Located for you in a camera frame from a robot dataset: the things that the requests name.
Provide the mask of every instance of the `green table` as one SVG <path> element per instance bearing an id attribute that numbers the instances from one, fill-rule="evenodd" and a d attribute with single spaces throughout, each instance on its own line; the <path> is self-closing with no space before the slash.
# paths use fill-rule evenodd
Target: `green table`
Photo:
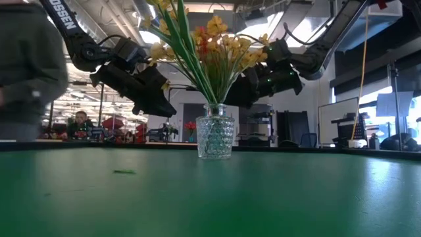
<path id="1" fill-rule="evenodd" d="M 132 169 L 135 174 L 113 173 Z M 421 236 L 421 163 L 321 153 L 0 153 L 0 236 Z"/>

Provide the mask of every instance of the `man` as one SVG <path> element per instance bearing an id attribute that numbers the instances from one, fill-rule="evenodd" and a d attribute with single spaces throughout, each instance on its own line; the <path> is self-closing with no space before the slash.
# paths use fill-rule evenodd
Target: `man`
<path id="1" fill-rule="evenodd" d="M 0 0 L 0 29 L 0 140 L 30 142 L 68 85 L 62 38 L 42 7 L 23 0 Z"/>
<path id="2" fill-rule="evenodd" d="M 68 125 L 68 139 L 85 137 L 87 128 L 93 128 L 92 122 L 87 119 L 87 114 L 84 111 L 77 112 L 74 123 Z"/>

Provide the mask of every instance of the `glass vase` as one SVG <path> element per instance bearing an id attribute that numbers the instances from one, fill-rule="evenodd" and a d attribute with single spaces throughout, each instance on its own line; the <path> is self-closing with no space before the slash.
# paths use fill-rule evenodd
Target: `glass vase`
<path id="1" fill-rule="evenodd" d="M 197 150 L 202 159 L 229 159 L 234 138 L 234 119 L 226 116 L 226 105 L 205 105 L 206 114 L 196 119 Z"/>

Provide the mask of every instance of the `whiteboard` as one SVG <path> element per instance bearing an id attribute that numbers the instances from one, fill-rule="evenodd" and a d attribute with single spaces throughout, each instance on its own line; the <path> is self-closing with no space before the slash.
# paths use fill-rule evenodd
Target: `whiteboard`
<path id="1" fill-rule="evenodd" d="M 332 139 L 337 138 L 337 124 L 332 124 L 332 120 L 342 119 L 347 113 L 355 113 L 357 105 L 358 98 L 356 97 L 318 108 L 318 135 L 321 144 L 334 143 Z"/>

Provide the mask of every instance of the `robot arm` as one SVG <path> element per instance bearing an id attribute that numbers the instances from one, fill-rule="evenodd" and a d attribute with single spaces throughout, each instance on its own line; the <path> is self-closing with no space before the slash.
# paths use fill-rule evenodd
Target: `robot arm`
<path id="1" fill-rule="evenodd" d="M 410 7 L 415 19 L 419 19 L 421 29 L 421 6 L 418 0 L 401 2 Z M 285 39 L 277 39 L 266 46 L 264 51 L 268 54 L 267 66 L 258 65 L 245 72 L 244 77 L 239 77 L 228 92 L 225 104 L 250 107 L 261 97 L 273 96 L 290 89 L 294 89 L 298 95 L 304 86 L 299 76 L 307 80 L 320 79 L 351 26 L 367 6 L 375 3 L 375 0 L 344 2 L 330 26 L 303 54 L 291 53 Z"/>
<path id="2" fill-rule="evenodd" d="M 161 90 L 167 79 L 155 67 L 135 73 L 138 63 L 146 63 L 146 52 L 130 38 L 120 37 L 115 48 L 103 47 L 104 39 L 96 43 L 84 32 L 74 13 L 64 0 L 40 0 L 47 14 L 61 33 L 74 66 L 91 75 L 93 85 L 102 82 L 135 104 L 133 114 L 171 117 L 176 110 L 165 99 Z"/>

